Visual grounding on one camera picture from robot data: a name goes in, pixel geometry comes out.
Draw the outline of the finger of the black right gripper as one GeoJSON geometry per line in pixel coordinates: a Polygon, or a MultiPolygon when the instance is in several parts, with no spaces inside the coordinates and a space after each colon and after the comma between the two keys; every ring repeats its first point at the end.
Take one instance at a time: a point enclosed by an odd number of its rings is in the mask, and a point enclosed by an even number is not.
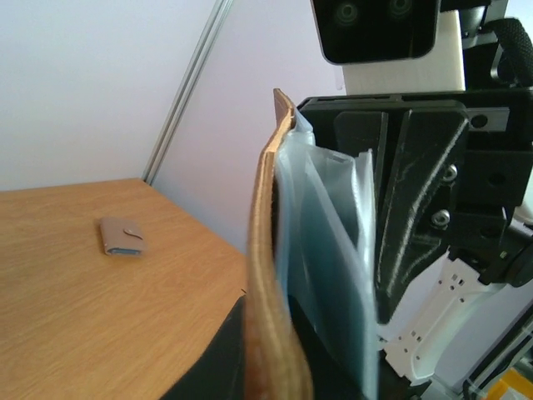
{"type": "Polygon", "coordinates": [[[382,184],[387,129],[386,112],[341,112],[334,120],[337,147],[341,153],[355,157],[371,150],[376,188],[382,184]]]}

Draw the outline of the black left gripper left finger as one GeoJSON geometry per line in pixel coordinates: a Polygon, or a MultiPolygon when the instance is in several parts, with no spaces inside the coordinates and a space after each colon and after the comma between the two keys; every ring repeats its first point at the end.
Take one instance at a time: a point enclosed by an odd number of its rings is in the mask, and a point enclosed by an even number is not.
{"type": "Polygon", "coordinates": [[[162,397],[173,400],[238,400],[244,398],[245,347],[240,297],[197,361],[162,397]]]}

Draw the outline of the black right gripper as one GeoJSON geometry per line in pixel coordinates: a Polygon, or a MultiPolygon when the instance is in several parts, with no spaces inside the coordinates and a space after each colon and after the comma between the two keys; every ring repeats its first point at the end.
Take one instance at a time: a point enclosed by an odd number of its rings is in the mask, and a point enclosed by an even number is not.
{"type": "Polygon", "coordinates": [[[531,90],[311,97],[299,109],[317,144],[338,152],[340,113],[388,115],[375,187],[379,323],[390,322],[412,280],[445,252],[486,285],[532,279],[532,237],[511,225],[531,175],[531,90]]]}

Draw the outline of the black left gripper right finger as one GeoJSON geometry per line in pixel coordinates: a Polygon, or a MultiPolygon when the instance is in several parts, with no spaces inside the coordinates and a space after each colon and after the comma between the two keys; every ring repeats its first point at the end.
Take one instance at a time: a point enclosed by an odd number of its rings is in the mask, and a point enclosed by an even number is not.
{"type": "Polygon", "coordinates": [[[288,297],[291,320],[311,371],[317,400],[361,400],[366,397],[344,369],[331,357],[308,321],[298,301],[288,297]]]}

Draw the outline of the brown leather card holder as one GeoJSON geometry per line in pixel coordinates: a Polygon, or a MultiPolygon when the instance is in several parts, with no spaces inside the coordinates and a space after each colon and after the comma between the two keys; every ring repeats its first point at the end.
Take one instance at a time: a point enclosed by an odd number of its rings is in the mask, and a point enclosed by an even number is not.
{"type": "MultiPolygon", "coordinates": [[[[332,201],[361,257],[376,310],[373,160],[371,151],[352,157],[317,146],[311,124],[292,100],[280,89],[273,96],[276,129],[258,160],[248,223],[244,394],[313,399],[311,371],[288,302],[293,296],[305,315],[314,303],[301,244],[302,199],[317,191],[332,201]]],[[[377,321],[376,345],[378,396],[377,321]]]]}

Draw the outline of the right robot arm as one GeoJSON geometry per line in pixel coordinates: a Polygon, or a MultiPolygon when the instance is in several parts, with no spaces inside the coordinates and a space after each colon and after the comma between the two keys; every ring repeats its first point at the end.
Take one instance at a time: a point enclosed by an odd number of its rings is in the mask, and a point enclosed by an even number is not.
{"type": "Polygon", "coordinates": [[[504,1],[313,7],[346,94],[299,109],[320,147],[373,152],[379,322],[443,264],[420,310],[378,351],[377,396],[417,399],[481,304],[532,279],[532,237],[511,224],[532,168],[531,41],[504,1]]]}

